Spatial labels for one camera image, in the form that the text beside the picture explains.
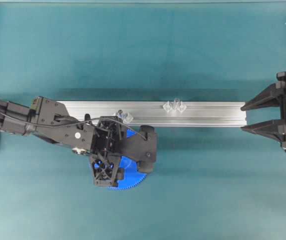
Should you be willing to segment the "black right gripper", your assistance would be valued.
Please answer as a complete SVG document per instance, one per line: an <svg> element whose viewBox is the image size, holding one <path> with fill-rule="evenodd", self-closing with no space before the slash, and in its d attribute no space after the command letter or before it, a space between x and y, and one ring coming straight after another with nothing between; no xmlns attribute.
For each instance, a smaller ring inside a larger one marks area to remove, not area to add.
<svg viewBox="0 0 286 240"><path fill-rule="evenodd" d="M281 82L269 85L253 99L246 102L241 107L241 111L280 107L282 119L242 126L241 130L281 142L281 147L286 152L286 72L278 73L277 77Z"/></svg>

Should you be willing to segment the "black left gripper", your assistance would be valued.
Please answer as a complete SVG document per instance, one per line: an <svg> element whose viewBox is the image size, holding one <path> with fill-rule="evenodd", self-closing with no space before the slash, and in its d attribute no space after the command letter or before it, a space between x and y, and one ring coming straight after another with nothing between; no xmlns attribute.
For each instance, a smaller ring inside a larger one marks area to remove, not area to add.
<svg viewBox="0 0 286 240"><path fill-rule="evenodd" d="M80 154L91 151L89 164L97 187L118 187L118 181L124 180L121 156L114 155L125 137L121 118L104 116L94 128L71 117L64 104L38 96L32 101L30 120L37 124L32 134L38 138Z"/></svg>

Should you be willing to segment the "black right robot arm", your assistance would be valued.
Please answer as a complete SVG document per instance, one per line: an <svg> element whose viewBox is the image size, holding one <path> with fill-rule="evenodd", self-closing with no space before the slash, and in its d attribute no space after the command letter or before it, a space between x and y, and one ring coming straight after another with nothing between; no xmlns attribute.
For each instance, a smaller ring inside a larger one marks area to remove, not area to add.
<svg viewBox="0 0 286 240"><path fill-rule="evenodd" d="M269 107L280 109L280 118L252 125L242 126L245 132L273 139L286 152L286 71L276 75L277 82L269 85L253 99L246 102L241 110L246 112Z"/></svg>

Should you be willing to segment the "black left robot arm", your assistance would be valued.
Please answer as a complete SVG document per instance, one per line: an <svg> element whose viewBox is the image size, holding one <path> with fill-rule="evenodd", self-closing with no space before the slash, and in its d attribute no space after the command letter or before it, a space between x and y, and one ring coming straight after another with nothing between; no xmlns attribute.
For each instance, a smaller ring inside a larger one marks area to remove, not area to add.
<svg viewBox="0 0 286 240"><path fill-rule="evenodd" d="M69 148L89 157L94 184L117 187L124 179L122 155L117 144L127 137L126 126L116 116L92 119L85 114L79 121L64 104L37 97L30 107L0 100L0 132L33 135L49 144Z"/></svg>

